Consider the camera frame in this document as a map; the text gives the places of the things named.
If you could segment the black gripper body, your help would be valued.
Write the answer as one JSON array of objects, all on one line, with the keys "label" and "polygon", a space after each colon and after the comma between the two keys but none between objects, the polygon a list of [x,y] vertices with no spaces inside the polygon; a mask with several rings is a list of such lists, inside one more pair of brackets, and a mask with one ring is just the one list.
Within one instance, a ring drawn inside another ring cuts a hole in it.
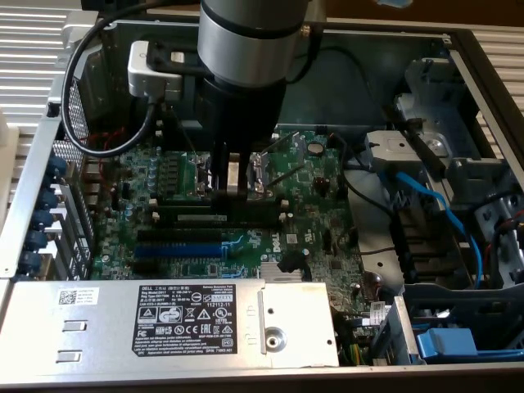
[{"label": "black gripper body", "polygon": [[243,88],[204,78],[202,127],[225,142],[265,141],[278,122],[286,89],[283,79],[262,88]]}]

